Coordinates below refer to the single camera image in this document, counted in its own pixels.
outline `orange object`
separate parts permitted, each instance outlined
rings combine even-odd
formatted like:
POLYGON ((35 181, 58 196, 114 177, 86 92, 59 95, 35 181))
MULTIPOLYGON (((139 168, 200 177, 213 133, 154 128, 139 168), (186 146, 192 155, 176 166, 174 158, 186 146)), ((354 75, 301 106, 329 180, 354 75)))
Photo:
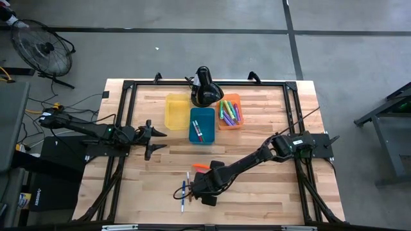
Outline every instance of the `orange object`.
POLYGON ((206 173, 210 170, 209 166, 203 164, 193 164, 193 168, 199 173, 206 173))
MULTIPOLYGON (((238 122, 237 120, 235 120, 234 122, 236 122, 237 125, 234 126, 229 126, 227 125, 223 119, 218 119, 218 128, 220 130, 232 130, 232 129, 239 129, 243 126, 244 123, 244 118, 243 118, 243 112, 241 111, 241 101, 240 101, 240 96, 238 94, 225 94, 224 98, 222 98, 222 100, 227 100, 230 101, 232 105, 234 105, 235 103, 237 104, 238 107, 238 112, 239 117, 241 118, 241 121, 238 122)), ((219 113, 220 113, 220 104, 217 103, 216 104, 216 112, 217 112, 217 118, 219 113)))

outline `fan grille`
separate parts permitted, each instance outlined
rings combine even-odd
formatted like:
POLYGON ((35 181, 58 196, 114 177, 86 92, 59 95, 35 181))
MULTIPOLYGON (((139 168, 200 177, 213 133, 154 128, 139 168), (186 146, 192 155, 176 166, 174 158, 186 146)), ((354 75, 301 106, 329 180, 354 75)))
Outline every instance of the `fan grille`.
POLYGON ((20 57, 41 74, 63 76, 73 64, 66 43, 41 22, 16 21, 12 25, 12 43, 20 57))

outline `green marker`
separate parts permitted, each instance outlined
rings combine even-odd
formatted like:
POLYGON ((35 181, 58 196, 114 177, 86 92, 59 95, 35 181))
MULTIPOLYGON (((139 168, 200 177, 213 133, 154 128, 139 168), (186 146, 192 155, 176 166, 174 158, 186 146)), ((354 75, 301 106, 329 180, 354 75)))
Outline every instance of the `green marker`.
POLYGON ((234 117, 238 121, 238 115, 237 115, 236 111, 234 110, 234 107, 232 106, 231 101, 228 101, 228 104, 230 106, 230 110, 231 110, 232 114, 234 115, 234 117))
POLYGON ((223 110, 223 101, 220 100, 220 119, 224 119, 223 110))

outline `colored marker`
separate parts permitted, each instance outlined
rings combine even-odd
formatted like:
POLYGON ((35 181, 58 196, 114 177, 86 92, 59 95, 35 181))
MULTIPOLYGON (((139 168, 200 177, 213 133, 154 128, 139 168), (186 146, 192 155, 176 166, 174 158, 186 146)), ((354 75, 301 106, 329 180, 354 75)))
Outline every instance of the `colored marker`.
POLYGON ((224 119, 224 115, 223 115, 223 111, 224 111, 224 109, 223 109, 223 101, 222 100, 220 100, 220 119, 224 119))
POLYGON ((194 121, 193 121, 193 126, 194 126, 195 132, 197 133, 198 139, 200 139, 200 142, 203 142, 203 139, 201 138, 201 133, 200 133, 200 131, 198 130, 197 126, 195 126, 194 121))
POLYGON ((237 121, 238 121, 238 122, 241 122, 241 116, 240 116, 240 113, 238 112, 238 106, 237 106, 236 103, 234 104, 234 109, 236 110, 236 113, 237 113, 237 115, 238 115, 237 121))
POLYGON ((234 115, 235 120, 238 120, 237 113, 234 110, 234 107, 232 107, 232 103, 230 101, 229 101, 229 106, 230 106, 230 110, 231 110, 232 114, 234 115))
POLYGON ((224 111, 224 121, 227 123, 227 125, 229 126, 234 126, 236 123, 234 123, 234 121, 230 118, 230 116, 224 111))
POLYGON ((224 122, 228 125, 228 126, 232 126, 231 122, 227 119, 227 116, 224 115, 224 122))
POLYGON ((227 109, 227 112, 228 112, 228 114, 230 115, 231 119, 234 119, 234 118, 235 118, 235 117, 234 117, 234 114, 231 112, 231 109, 230 109, 229 104, 227 103, 227 100, 224 100, 224 105, 225 105, 225 107, 226 107, 226 109, 227 109))
POLYGON ((195 122, 195 125, 197 126, 197 129, 198 129, 198 132, 199 132, 199 134, 201 135, 201 138, 203 138, 203 133, 201 132, 201 130, 200 130, 200 126, 198 125, 198 122, 197 121, 194 121, 195 122))

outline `pen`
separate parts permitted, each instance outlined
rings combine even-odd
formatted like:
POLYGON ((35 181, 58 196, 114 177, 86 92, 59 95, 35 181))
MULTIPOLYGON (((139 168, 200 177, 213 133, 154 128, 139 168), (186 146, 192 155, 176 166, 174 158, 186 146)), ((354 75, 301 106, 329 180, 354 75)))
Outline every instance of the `pen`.
POLYGON ((186 195, 186 181, 182 181, 181 212, 184 212, 184 196, 186 195))

